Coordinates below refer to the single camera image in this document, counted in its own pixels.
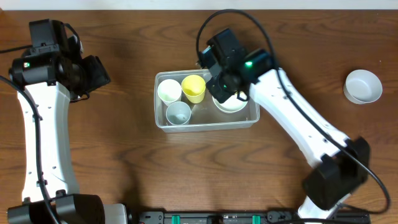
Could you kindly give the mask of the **white plastic bowl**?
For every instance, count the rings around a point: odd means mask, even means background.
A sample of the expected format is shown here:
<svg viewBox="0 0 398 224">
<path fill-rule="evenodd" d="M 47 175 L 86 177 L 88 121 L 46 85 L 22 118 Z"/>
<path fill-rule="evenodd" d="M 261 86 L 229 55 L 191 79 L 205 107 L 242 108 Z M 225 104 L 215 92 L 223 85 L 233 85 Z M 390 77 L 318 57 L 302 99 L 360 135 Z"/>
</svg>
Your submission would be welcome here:
<svg viewBox="0 0 398 224">
<path fill-rule="evenodd" d="M 238 94 L 235 93 L 229 97 L 224 103 L 220 103 L 216 98 L 212 98 L 215 106 L 224 113 L 236 113 L 241 111 L 246 105 L 247 101 L 241 101 L 238 99 Z"/>
</svg>

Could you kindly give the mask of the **yellow plastic cup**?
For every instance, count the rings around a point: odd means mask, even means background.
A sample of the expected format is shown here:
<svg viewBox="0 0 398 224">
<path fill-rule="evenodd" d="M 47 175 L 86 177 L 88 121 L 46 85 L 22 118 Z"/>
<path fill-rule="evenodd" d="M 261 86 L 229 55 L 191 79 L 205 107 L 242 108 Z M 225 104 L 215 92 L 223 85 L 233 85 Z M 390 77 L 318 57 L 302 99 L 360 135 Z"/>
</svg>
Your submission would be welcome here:
<svg viewBox="0 0 398 224">
<path fill-rule="evenodd" d="M 206 83 L 199 75 L 189 75 L 182 81 L 182 91 L 188 101 L 198 104 L 205 97 Z"/>
</svg>

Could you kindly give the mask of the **grey plastic cup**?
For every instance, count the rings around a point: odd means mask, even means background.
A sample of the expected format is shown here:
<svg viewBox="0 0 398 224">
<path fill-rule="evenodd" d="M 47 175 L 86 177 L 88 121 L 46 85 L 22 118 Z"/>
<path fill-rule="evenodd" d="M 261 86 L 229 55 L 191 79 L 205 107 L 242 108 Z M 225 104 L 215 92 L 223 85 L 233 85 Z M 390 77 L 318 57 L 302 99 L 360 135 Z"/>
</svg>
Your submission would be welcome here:
<svg viewBox="0 0 398 224">
<path fill-rule="evenodd" d="M 182 101 L 172 103 L 166 109 L 166 118 L 171 125 L 186 125 L 189 124 L 192 111 L 188 104 Z"/>
</svg>

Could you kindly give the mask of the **white plastic cup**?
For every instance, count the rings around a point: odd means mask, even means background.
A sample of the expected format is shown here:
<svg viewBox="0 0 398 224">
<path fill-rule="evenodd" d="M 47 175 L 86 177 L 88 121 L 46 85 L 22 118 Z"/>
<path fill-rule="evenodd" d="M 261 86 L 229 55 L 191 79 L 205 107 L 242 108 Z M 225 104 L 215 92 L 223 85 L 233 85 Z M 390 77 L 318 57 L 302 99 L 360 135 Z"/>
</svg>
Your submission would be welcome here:
<svg viewBox="0 0 398 224">
<path fill-rule="evenodd" d="M 170 106 L 182 97 L 182 87 L 178 81 L 166 79 L 157 87 L 157 95 L 166 106 Z"/>
</svg>

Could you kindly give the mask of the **grey plastic bowl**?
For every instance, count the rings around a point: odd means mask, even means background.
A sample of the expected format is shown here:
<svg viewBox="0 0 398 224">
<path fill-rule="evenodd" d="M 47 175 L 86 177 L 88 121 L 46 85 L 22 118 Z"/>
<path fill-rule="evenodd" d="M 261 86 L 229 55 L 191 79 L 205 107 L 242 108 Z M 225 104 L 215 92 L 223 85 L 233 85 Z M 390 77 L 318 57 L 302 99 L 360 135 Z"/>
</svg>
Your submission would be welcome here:
<svg viewBox="0 0 398 224">
<path fill-rule="evenodd" d="M 345 97 L 352 103 L 363 105 L 377 101 L 383 92 L 380 79 L 368 70 L 354 70 L 343 86 Z"/>
</svg>

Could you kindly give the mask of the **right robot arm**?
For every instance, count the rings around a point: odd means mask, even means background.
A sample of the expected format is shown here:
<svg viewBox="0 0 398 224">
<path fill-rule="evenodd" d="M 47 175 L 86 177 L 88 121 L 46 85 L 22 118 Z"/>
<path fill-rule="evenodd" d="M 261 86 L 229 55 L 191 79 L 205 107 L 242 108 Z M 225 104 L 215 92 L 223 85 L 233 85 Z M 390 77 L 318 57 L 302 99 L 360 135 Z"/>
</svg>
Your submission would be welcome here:
<svg viewBox="0 0 398 224">
<path fill-rule="evenodd" d="M 331 125 L 292 86 L 274 57 L 264 49 L 247 52 L 232 30 L 207 41 L 201 66 L 211 73 L 206 87 L 220 103 L 228 98 L 262 106 L 295 141 L 312 172 L 303 180 L 307 195 L 300 218 L 331 218 L 368 179 L 370 147 Z"/>
</svg>

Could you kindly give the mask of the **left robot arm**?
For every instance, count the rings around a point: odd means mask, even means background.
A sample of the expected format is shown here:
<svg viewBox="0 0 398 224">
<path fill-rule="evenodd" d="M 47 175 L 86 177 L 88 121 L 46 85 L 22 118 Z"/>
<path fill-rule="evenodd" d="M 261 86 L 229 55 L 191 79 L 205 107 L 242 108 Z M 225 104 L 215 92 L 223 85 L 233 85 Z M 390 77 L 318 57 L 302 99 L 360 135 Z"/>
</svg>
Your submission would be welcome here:
<svg viewBox="0 0 398 224">
<path fill-rule="evenodd" d="M 32 43 L 12 62 L 6 83 L 17 91 L 24 117 L 26 172 L 22 204 L 7 210 L 9 223 L 128 223 L 121 203 L 105 205 L 81 194 L 70 155 L 68 109 L 109 83 L 100 59 L 83 56 L 70 24 L 29 24 Z"/>
</svg>

